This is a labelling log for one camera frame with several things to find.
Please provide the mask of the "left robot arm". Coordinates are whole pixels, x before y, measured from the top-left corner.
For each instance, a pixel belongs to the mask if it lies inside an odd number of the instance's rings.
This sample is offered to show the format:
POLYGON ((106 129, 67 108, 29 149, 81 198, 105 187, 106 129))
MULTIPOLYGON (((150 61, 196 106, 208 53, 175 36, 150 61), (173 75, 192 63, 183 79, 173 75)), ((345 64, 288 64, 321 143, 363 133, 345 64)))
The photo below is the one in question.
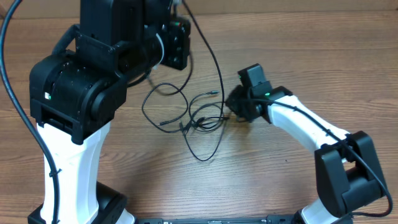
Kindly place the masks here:
POLYGON ((125 195, 98 182, 101 148, 127 89, 152 69, 187 66, 190 22, 177 1, 82 1, 80 21, 30 72, 30 113, 51 161, 29 223, 135 223, 125 195))

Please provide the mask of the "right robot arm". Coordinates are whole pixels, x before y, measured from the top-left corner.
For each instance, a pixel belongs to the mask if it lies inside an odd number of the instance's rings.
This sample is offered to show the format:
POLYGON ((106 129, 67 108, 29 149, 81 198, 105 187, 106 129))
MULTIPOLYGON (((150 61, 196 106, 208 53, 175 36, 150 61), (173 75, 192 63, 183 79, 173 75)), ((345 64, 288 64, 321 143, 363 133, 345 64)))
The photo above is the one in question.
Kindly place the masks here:
POLYGON ((314 156, 318 198, 293 215, 269 215, 267 223, 352 223, 355 216, 381 218, 393 209, 371 137, 349 133, 317 116, 286 87, 273 88, 259 64, 238 72, 241 84, 225 104, 251 122, 262 117, 314 156))

